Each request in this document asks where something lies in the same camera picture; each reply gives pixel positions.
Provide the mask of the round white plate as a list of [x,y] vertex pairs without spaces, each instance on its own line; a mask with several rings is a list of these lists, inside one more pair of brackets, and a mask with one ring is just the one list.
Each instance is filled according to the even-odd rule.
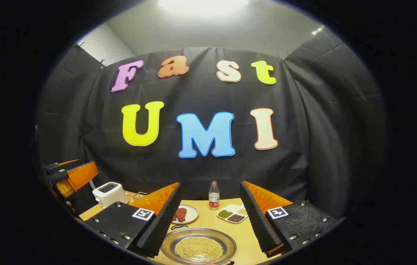
[[177,210],[177,212],[179,212],[179,209],[186,209],[186,215],[184,217],[184,221],[179,221],[178,218],[176,217],[176,215],[174,216],[174,219],[172,221],[172,224],[175,225],[187,225],[190,224],[192,222],[194,222],[195,220],[197,220],[198,215],[199,215],[199,211],[197,208],[195,208],[195,206],[192,206],[190,204],[184,204],[181,203],[179,205],[179,208]]

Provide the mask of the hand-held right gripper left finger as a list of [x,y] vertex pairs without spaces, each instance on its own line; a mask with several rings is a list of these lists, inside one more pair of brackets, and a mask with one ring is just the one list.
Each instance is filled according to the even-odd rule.
[[154,258],[181,202],[176,182],[134,201],[114,202],[85,220],[96,235],[120,248]]

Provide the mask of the white toaster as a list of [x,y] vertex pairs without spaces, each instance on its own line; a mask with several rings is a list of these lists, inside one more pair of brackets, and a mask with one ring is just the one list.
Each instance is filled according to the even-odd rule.
[[95,188],[92,191],[92,194],[103,209],[116,202],[127,204],[130,201],[122,185],[116,182],[108,182],[101,185],[100,187]]

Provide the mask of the white divided bean dish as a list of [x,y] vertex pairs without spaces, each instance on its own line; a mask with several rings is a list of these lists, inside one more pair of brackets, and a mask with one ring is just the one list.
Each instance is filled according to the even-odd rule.
[[230,204],[216,213],[216,216],[229,223],[238,224],[248,218],[245,206]]

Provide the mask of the stainless steel pot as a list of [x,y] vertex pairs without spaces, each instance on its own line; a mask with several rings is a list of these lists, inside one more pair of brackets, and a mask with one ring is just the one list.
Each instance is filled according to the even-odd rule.
[[188,225],[174,225],[171,227],[171,231],[166,235],[165,239],[163,240],[163,243],[161,245],[160,250],[162,253],[166,255],[169,259],[185,264],[185,265],[204,265],[207,263],[200,263],[200,262],[193,262],[190,260],[187,260],[185,258],[180,257],[177,255],[174,251],[175,245],[180,242],[184,238],[189,237],[207,237],[214,239],[218,243],[220,243],[224,247],[224,252],[221,258],[218,260],[209,262],[211,264],[221,265],[230,263],[233,264],[232,258],[237,252],[237,244],[235,240],[227,235],[226,233],[223,233],[219,230],[210,229],[210,228],[202,228],[202,227],[188,227]]

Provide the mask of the clear plastic water bottle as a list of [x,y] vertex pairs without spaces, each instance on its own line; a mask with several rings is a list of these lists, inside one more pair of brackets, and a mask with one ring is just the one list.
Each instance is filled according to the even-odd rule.
[[217,210],[220,201],[220,190],[217,181],[212,181],[208,192],[208,203],[210,210]]

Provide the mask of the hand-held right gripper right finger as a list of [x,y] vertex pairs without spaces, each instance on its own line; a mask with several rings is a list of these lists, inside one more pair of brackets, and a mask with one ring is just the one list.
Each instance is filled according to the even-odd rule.
[[341,223],[309,201],[292,202],[247,181],[240,183],[239,195],[268,258],[303,248]]

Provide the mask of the pile of yellow soybeans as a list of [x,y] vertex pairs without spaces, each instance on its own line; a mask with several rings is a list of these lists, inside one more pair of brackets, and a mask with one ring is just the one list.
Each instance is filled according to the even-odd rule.
[[187,260],[209,263],[222,257],[224,247],[214,239],[207,237],[189,237],[178,242],[174,251]]

